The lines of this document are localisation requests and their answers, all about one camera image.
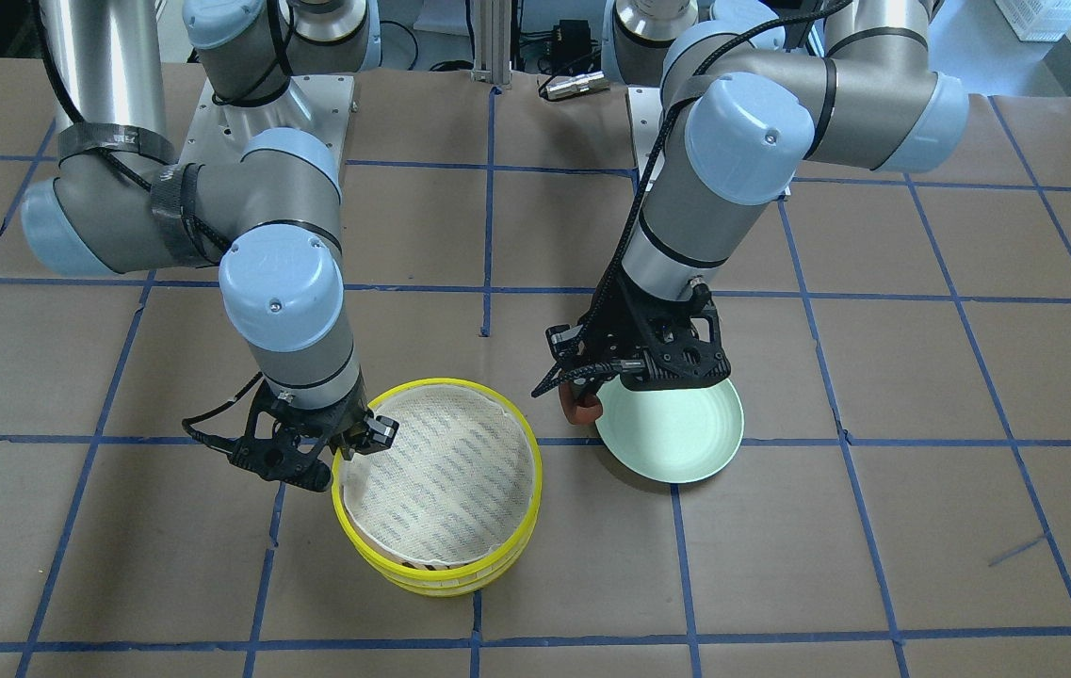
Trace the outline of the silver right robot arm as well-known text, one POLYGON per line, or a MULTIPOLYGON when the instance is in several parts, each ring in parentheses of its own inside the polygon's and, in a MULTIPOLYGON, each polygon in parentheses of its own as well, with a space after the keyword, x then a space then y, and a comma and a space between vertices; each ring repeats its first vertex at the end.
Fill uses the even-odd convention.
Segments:
POLYGON ((233 467, 308 491, 320 458, 392 446, 373 415, 343 304, 340 164, 303 95, 308 74, 358 72, 379 47, 371 1, 187 1, 187 39, 233 160, 168 139, 151 1, 34 1, 57 99, 58 176, 28 189, 28 247, 65 276, 214 266, 225 313, 258 364, 242 435, 182 422, 233 467))

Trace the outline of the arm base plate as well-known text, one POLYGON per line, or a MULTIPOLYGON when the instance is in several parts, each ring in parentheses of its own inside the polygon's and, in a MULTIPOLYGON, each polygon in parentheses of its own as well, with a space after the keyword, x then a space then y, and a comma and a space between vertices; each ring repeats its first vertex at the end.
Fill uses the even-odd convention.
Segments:
POLYGON ((211 82, 203 82, 179 162, 224 163, 241 159, 252 137, 267 129, 306 130, 327 146, 337 167, 355 111, 350 74, 304 74, 291 80, 276 102, 258 107, 218 106, 211 82))
POLYGON ((661 94, 657 87, 628 86, 631 146, 637 172, 644 174, 661 124, 661 94))

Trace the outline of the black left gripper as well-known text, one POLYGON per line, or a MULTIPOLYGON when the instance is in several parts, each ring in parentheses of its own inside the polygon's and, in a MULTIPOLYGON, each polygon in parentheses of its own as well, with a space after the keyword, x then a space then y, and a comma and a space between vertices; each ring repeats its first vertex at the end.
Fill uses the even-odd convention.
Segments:
POLYGON ((620 378, 630 391, 707 389, 729 378, 719 313, 702 278, 687 299, 661 299, 630 278, 605 278, 577 326, 553 326, 546 336, 554 365, 532 398, 575 380, 620 378))

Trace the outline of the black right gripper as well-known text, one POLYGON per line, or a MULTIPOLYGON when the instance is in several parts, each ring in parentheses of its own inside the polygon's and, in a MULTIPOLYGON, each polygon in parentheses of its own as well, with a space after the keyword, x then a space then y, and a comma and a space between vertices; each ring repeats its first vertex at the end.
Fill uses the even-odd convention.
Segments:
POLYGON ((285 403, 269 387, 260 386, 252 400, 245 433, 231 445, 229 462, 266 481, 327 491, 332 469, 320 459, 321 450, 330 449, 343 459, 351 459, 357 452, 369 455, 389 449, 398 428, 396 420, 373 413, 362 386, 316 411, 285 403))

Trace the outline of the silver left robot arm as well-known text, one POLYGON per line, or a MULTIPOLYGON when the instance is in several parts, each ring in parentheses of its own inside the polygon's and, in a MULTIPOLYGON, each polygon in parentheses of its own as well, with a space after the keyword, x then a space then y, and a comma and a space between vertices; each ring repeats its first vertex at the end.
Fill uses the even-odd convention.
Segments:
POLYGON ((824 52, 760 50, 782 25, 687 29, 661 69, 661 122, 590 308, 547 331, 540 396, 613 378, 627 389, 706 389, 731 365, 710 283, 804 160, 927 172, 956 149, 968 94, 930 66, 936 1, 832 1, 824 52))

